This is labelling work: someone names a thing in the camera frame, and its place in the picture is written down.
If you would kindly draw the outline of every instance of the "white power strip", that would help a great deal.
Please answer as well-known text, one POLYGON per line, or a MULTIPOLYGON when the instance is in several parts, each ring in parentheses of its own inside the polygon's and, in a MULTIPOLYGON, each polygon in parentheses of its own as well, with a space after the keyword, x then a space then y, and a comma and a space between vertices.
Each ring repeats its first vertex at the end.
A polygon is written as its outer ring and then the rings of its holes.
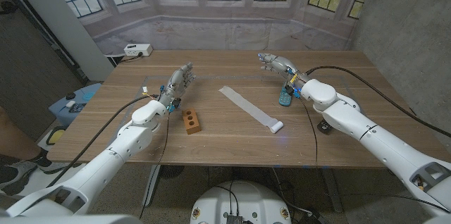
POLYGON ((127 44, 124 48, 126 56, 138 56, 142 52, 143 56, 150 56, 153 49, 150 44, 127 44))

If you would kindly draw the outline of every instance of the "block with holes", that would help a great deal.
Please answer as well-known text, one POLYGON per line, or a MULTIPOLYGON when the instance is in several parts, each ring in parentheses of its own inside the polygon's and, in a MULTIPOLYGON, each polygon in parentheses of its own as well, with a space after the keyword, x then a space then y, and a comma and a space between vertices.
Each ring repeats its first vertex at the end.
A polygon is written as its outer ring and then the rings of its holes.
POLYGON ((194 108, 187 108, 182 111, 183 122, 185 122, 186 132, 187 134, 193 134, 196 132, 200 132, 202 129, 200 128, 199 121, 197 120, 196 111, 194 108))

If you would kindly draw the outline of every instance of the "white strip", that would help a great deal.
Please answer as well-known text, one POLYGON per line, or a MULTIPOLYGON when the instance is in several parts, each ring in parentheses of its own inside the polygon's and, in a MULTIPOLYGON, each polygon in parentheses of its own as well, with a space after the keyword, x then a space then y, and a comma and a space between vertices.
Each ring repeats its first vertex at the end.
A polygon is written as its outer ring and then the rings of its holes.
POLYGON ((227 98, 233 101, 238 107, 242 108, 243 111, 248 112, 253 118, 259 121, 262 125, 269 127, 272 133, 276 133, 279 129, 282 128, 283 123, 277 121, 277 119, 268 116, 266 113, 261 111, 261 109, 257 108, 254 104, 251 104, 248 100, 235 92, 235 90, 224 86, 219 90, 223 93, 227 98))

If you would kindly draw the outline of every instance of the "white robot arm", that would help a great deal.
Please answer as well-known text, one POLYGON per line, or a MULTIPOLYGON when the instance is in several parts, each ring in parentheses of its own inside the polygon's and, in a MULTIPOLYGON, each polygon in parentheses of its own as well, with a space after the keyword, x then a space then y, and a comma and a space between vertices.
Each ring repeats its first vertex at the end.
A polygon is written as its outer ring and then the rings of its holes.
POLYGON ((261 69, 281 74, 288 86, 321 113, 329 125, 358 140, 401 180, 417 198, 444 208, 421 203, 432 215, 451 210, 451 163, 427 156, 403 142, 360 113, 357 103, 338 94, 330 85, 299 72, 286 58, 259 54, 261 69))
POLYGON ((160 128, 159 119, 169 112, 173 101, 181 97, 195 79, 191 69, 192 64, 188 63, 176 70, 159 100, 152 100, 137 109, 113 143, 72 178, 24 197, 12 205, 7 214, 10 217, 86 214, 121 166, 149 146, 152 135, 160 128))

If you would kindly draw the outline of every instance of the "black cable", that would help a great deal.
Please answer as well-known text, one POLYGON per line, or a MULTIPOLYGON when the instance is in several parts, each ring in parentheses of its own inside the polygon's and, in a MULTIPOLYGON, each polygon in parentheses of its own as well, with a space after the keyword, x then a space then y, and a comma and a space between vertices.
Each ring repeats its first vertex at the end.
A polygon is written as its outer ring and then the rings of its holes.
POLYGON ((362 77, 358 76, 357 74, 353 73, 352 71, 346 69, 346 68, 341 68, 339 66, 318 66, 315 68, 312 68, 310 70, 308 70, 306 72, 307 75, 311 74, 312 72, 314 72, 317 69, 323 69, 323 68, 331 68, 331 69, 337 69, 337 70, 342 70, 345 71, 346 73, 349 73, 350 75, 356 77, 358 80, 360 80, 361 82, 365 83, 365 85, 367 85, 368 87, 370 87, 372 90, 374 90, 376 93, 378 93, 380 96, 382 96, 385 100, 387 100, 389 103, 391 103, 394 107, 396 107, 397 109, 399 109, 400 111, 402 111, 404 114, 408 115, 410 118, 414 119, 416 122, 421 123, 422 125, 425 125, 427 127, 429 127, 432 130, 435 130, 436 132, 439 132, 443 135, 446 135, 448 137, 451 137, 451 133, 446 132, 438 127, 435 127, 433 125, 431 125, 430 123, 427 123, 419 118, 417 118, 415 115, 411 114, 409 111, 406 111, 405 109, 403 109, 401 106, 399 106, 398 104, 396 104, 394 101, 392 101, 390 98, 388 98, 386 95, 384 95, 381 91, 379 91, 377 88, 375 88, 373 85, 369 84, 366 80, 364 80, 362 77))
POLYGON ((350 193, 350 194, 343 194, 343 195, 341 195, 342 197, 345 197, 345 196, 377 196, 377 197, 397 197, 397 198, 401 198, 401 199, 410 199, 410 200, 414 200, 414 201, 418 201, 418 202, 421 202, 421 203, 424 203, 424 204, 428 204, 429 206, 433 206, 433 207, 436 207, 437 209, 440 209, 440 210, 442 210, 442 211, 445 211, 446 213, 451 213, 451 211, 450 210, 448 210, 448 209, 445 209, 445 208, 443 208, 442 206, 438 206, 438 205, 436 205, 436 204, 432 204, 431 202, 427 202, 427 201, 424 201, 424 200, 422 200, 422 199, 417 199, 417 198, 414 198, 414 197, 408 197, 408 196, 402 196, 402 195, 385 195, 385 194, 357 194, 357 193, 350 193))
POLYGON ((63 169, 63 171, 61 171, 59 174, 58 174, 58 176, 53 180, 53 181, 51 181, 51 183, 49 183, 49 185, 47 185, 47 188, 48 187, 50 187, 50 186, 53 186, 53 185, 55 185, 55 183, 56 182, 58 182, 58 180, 69 170, 69 168, 71 168, 74 164, 75 164, 75 162, 76 161, 78 161, 78 159, 86 152, 86 150, 91 146, 91 144, 92 143, 94 143, 94 141, 96 140, 96 138, 105 130, 105 128, 111 123, 111 121, 113 121, 113 119, 124 109, 124 108, 127 108, 128 106, 130 106, 131 104, 133 104, 133 103, 135 103, 135 102, 137 102, 137 101, 139 101, 139 100, 142 100, 142 99, 144 99, 144 98, 149 98, 148 96, 143 96, 143 97, 140 97, 140 98, 136 98, 135 100, 133 100, 133 101, 131 101, 131 102, 129 102, 128 104, 126 104, 126 105, 124 105, 124 106, 122 106, 122 108, 120 108, 118 111, 116 111, 116 113, 108 120, 108 122, 106 122, 105 123, 105 125, 98 131, 98 133, 95 135, 95 136, 93 136, 93 138, 88 142, 88 144, 86 144, 86 146, 85 146, 85 148, 80 152, 80 153, 78 153, 78 155, 69 163, 69 165, 67 165, 64 169, 63 169))
POLYGON ((309 110, 307 109, 307 106, 305 106, 304 101, 302 101, 301 98, 298 98, 298 99, 302 102, 302 105, 304 105, 305 111, 307 112, 307 116, 309 117, 311 130, 313 131, 313 135, 315 136, 315 149, 316 149, 316 151, 315 151, 316 152, 316 154, 315 154, 315 166, 316 166, 316 168, 318 168, 318 139, 316 138, 315 127, 313 126, 313 122, 311 121, 309 110))
POLYGON ((140 57, 142 57, 142 52, 139 52, 138 55, 136 55, 136 56, 134 56, 132 58, 121 60, 121 61, 119 61, 119 63, 124 63, 124 62, 127 62, 127 61, 135 60, 136 58, 140 58, 140 57))
MULTIPOLYGON (((237 199, 237 197, 235 196, 235 193, 233 193, 231 190, 229 190, 229 189, 227 189, 227 188, 224 188, 224 187, 222 187, 222 186, 219 186, 219 185, 216 185, 215 187, 221 188, 221 189, 225 189, 226 191, 228 191, 229 193, 231 193, 231 194, 235 197, 235 201, 237 202, 237 216, 238 216, 238 213, 240 212, 240 209, 238 208, 238 199, 237 199)), ((230 214, 232 215, 232 205, 230 205, 230 214)))
MULTIPOLYGON (((168 126, 166 127, 166 140, 165 140, 165 142, 164 142, 164 148, 163 148, 163 151, 161 152, 160 159, 158 160, 158 163, 156 164, 156 166, 160 165, 161 159, 163 158, 163 155, 164 155, 164 151, 166 150, 166 145, 168 144, 168 135, 169 135, 169 115, 170 115, 170 113, 168 114, 168 126)), ((149 183, 149 186, 148 186, 148 188, 147 188, 146 199, 144 200, 144 203, 142 204, 142 209, 141 209, 140 219, 141 219, 141 217, 142 217, 142 214, 144 213, 144 208, 145 208, 145 206, 146 206, 147 198, 149 197, 150 185, 152 184, 152 180, 154 179, 155 172, 156 172, 156 168, 155 168, 154 172, 152 173, 152 176, 150 177, 150 183, 149 183)))
POLYGON ((232 182, 230 183, 230 187, 229 187, 229 190, 228 190, 228 197, 229 197, 229 199, 230 199, 230 214, 232 214, 232 185, 233 185, 233 181, 234 180, 232 180, 232 182))

